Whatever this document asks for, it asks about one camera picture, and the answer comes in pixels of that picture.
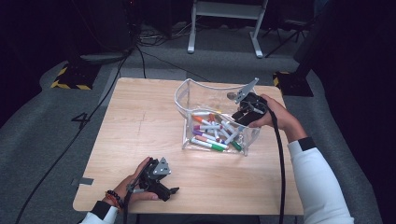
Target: black cable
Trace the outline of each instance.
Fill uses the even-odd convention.
[[[76,9],[76,12],[78,13],[78,15],[81,17],[82,21],[84,22],[85,27],[87,28],[88,32],[91,34],[91,36],[93,37],[93,39],[96,41],[96,43],[98,43],[102,48],[104,49],[108,49],[112,52],[120,52],[122,51],[121,49],[113,49],[111,47],[108,47],[106,45],[104,45],[97,37],[96,35],[93,33],[92,29],[90,28],[90,26],[87,23],[87,20],[84,18],[84,15],[82,15],[81,11],[79,10],[76,2],[74,0],[71,0],[73,6]]]
[[[277,146],[279,149],[279,161],[280,161],[280,174],[281,174],[281,193],[280,193],[280,212],[279,212],[279,224],[283,224],[283,217],[285,215],[285,192],[286,192],[286,177],[285,177],[285,161],[283,156],[283,147],[282,140],[280,139],[279,128],[277,126],[277,118],[274,113],[268,106],[267,110],[271,115],[271,119],[274,125],[274,130],[276,134]]]
[[[172,34],[170,38],[165,38],[164,35],[154,31],[153,29],[150,30],[144,30],[140,33],[139,36],[139,40],[137,42],[138,45],[142,46],[142,47],[156,47],[156,46],[160,46],[162,44],[164,44],[165,42],[169,41],[169,40],[176,40],[181,38],[183,35],[189,35],[190,31],[187,30],[188,27],[190,27],[192,25],[192,22],[190,22],[189,24],[185,25],[184,27],[181,28],[174,28],[172,27]],[[144,42],[144,39],[150,39],[150,38],[154,38],[154,42],[153,43],[148,43],[148,42]]]
[[[145,58],[143,57],[142,50],[140,50],[140,48],[139,48],[138,46],[136,46],[136,48],[137,48],[137,50],[139,50],[140,57],[142,58],[143,76],[144,76],[145,78],[147,78],[147,77],[146,77],[146,63],[145,63]]]
[[[139,172],[137,177],[134,179],[134,182],[130,185],[131,187],[128,188],[128,192],[124,198],[124,208],[123,208],[123,224],[127,224],[128,220],[128,210],[129,210],[129,201],[131,200],[132,194],[134,193],[134,188],[137,185],[137,181],[139,180],[140,176],[146,170],[146,168],[150,165],[150,162],[146,163],[143,169]]]
[[[119,64],[118,67],[118,72],[117,74],[120,72],[120,69],[122,67],[122,65],[125,63],[126,59],[128,58],[125,57]],[[88,121],[91,119],[91,117],[93,116],[93,114],[97,111],[97,109],[101,106],[101,104],[103,103],[103,101],[107,98],[107,96],[109,95],[111,89],[113,88],[114,83],[117,80],[117,75],[115,75],[115,78],[113,80],[113,82],[111,83],[110,89],[107,91],[105,97],[102,99],[102,101],[98,104],[98,106],[91,112],[91,114],[89,115],[89,117],[86,119],[87,121],[83,121],[81,128],[79,128],[78,132],[75,134],[75,136],[73,137],[73,139],[70,141],[70,143],[67,145],[67,147],[64,149],[64,151],[62,152],[62,154],[58,157],[58,159],[56,159],[56,161],[51,165],[51,167],[48,169],[48,171],[43,175],[43,177],[40,179],[40,181],[38,181],[38,183],[35,185],[35,188],[32,190],[32,192],[30,193],[29,197],[26,199],[25,203],[23,204],[23,207],[21,208],[20,213],[18,214],[17,220],[15,221],[15,224],[18,224],[21,220],[22,214],[24,212],[24,210],[26,209],[27,204],[30,202],[30,200],[33,198],[33,195],[35,194],[35,192],[38,190],[38,188],[40,187],[40,185],[43,183],[43,181],[47,178],[47,176],[50,174],[50,172],[52,171],[52,169],[55,167],[55,165],[61,160],[61,158],[64,156],[64,154],[68,151],[68,149],[73,145],[73,143],[76,141],[76,139],[78,138],[78,136],[80,135],[80,133],[82,132],[82,130],[84,129],[85,125],[87,125]]]
[[[190,73],[190,74],[192,74],[192,75],[195,75],[195,76],[197,76],[197,77],[200,77],[201,79],[203,79],[203,80],[205,80],[205,81],[207,81],[207,82],[210,82],[210,80],[208,80],[207,78],[201,77],[201,76],[199,76],[199,75],[197,75],[197,74],[195,74],[195,73],[193,73],[193,72],[190,72],[189,70],[186,70],[186,69],[184,69],[184,68],[182,68],[182,67],[180,67],[180,66],[177,66],[177,65],[175,65],[175,64],[173,64],[173,63],[169,63],[169,62],[167,62],[167,61],[165,61],[165,60],[162,60],[162,59],[158,58],[157,56],[154,56],[154,55],[152,55],[152,54],[146,53],[145,51],[142,51],[142,53],[147,54],[148,56],[151,56],[151,57],[153,57],[153,58],[155,58],[155,59],[157,59],[157,60],[159,60],[159,61],[161,61],[161,62],[163,62],[163,63],[168,63],[168,64],[170,64],[170,65],[172,65],[172,66],[174,66],[174,67],[176,67],[176,68],[178,68],[178,69],[181,69],[181,70],[183,70],[183,71],[186,71],[187,73]]]

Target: marker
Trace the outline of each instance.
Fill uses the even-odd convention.
[[[222,129],[222,125],[194,125],[194,130]]]
[[[227,138],[227,140],[224,141],[225,145],[228,145],[229,143],[231,143],[233,141],[233,139],[240,133],[242,132],[242,130],[244,130],[244,127],[240,126],[233,134],[231,134],[231,136],[229,138]]]
[[[215,115],[214,114],[209,114],[209,121],[215,121]]]
[[[212,121],[212,125],[216,125],[216,122],[214,120]],[[213,132],[215,132],[216,141],[219,142],[220,141],[220,137],[219,137],[218,130],[217,129],[213,129]]]
[[[222,143],[218,143],[218,142],[216,142],[216,141],[207,139],[207,138],[205,138],[205,137],[202,137],[201,135],[195,135],[195,138],[196,138],[197,140],[200,140],[200,141],[203,141],[203,142],[207,142],[207,143],[210,143],[210,144],[213,144],[213,145],[222,147],[222,148],[224,148],[224,149],[228,149],[228,148],[229,148],[227,145],[224,145],[224,144],[222,144]]]
[[[212,112],[204,112],[204,111],[202,111],[202,112],[192,112],[192,114],[195,115],[195,116],[208,116],[208,115],[212,114]]]
[[[221,124],[224,125],[225,129],[227,129],[228,131],[230,131],[231,133],[235,133],[235,129],[233,128],[233,126],[231,126],[229,123],[227,123],[226,121],[222,120]]]
[[[222,147],[216,146],[214,144],[206,143],[206,142],[203,142],[203,141],[199,141],[199,140],[197,140],[194,137],[190,141],[192,143],[194,143],[194,144],[197,144],[197,145],[200,145],[200,146],[203,146],[203,147],[210,147],[212,149],[215,149],[216,151],[224,151],[224,148],[222,148]]]
[[[227,131],[225,131],[225,129],[220,129],[220,131],[222,132],[222,134],[224,134],[224,136],[225,136],[226,138],[229,138],[229,137],[230,137],[230,135],[227,133]]]
[[[203,123],[203,124],[206,124],[206,125],[212,125],[209,121],[207,121],[207,120],[205,120],[205,119],[203,119],[201,117],[192,115],[192,118],[195,119],[196,121],[200,122],[200,123]]]
[[[208,138],[210,140],[216,141],[216,138],[212,135],[206,134],[206,133],[201,133],[200,131],[194,130],[192,131],[194,135],[201,135],[202,137]]]
[[[216,120],[222,120],[221,116],[218,115],[218,114],[215,115],[215,119],[216,119]]]
[[[241,151],[241,150],[242,150],[242,147],[241,147],[239,144],[237,144],[235,141],[232,141],[231,144],[233,145],[233,147],[234,147],[236,150],[238,150],[238,151]]]
[[[213,133],[215,134],[215,130],[214,129],[206,129],[206,130],[200,130],[200,132],[205,132],[205,133]],[[225,136],[223,132],[218,132],[219,135]]]

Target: white sleeve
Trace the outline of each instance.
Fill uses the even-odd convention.
[[[304,223],[353,223],[340,185],[312,138],[288,144]]]
[[[118,211],[117,207],[98,201],[91,212],[87,213],[87,216],[85,216],[80,223],[113,224],[116,220]]]

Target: hand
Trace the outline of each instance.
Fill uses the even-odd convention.
[[[140,164],[137,166],[136,171],[133,175],[128,175],[125,179],[123,179],[115,188],[114,191],[120,196],[120,198],[124,201],[124,198],[127,193],[127,187],[129,184],[132,184],[134,180],[139,175],[140,171],[143,170],[145,165],[149,162],[150,157],[145,158]],[[132,194],[131,201],[151,201],[151,200],[158,200],[158,195],[153,192],[141,192],[141,193],[134,193]],[[104,198],[103,202],[109,203],[110,205],[114,206],[115,204],[109,200],[108,198]]]
[[[288,138],[289,143],[307,137],[303,126],[283,105],[273,98],[262,94],[261,97],[267,101],[268,107],[274,111],[277,118],[277,126],[283,130]],[[248,127],[258,128],[264,125],[274,127],[271,114],[266,113],[261,119],[251,122]]]

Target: clear plastic bin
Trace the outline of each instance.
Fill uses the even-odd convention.
[[[234,122],[232,115],[238,105],[227,98],[228,92],[238,92],[245,86],[215,88],[186,79],[175,93],[177,110],[185,119],[182,148],[247,156],[260,128]]]

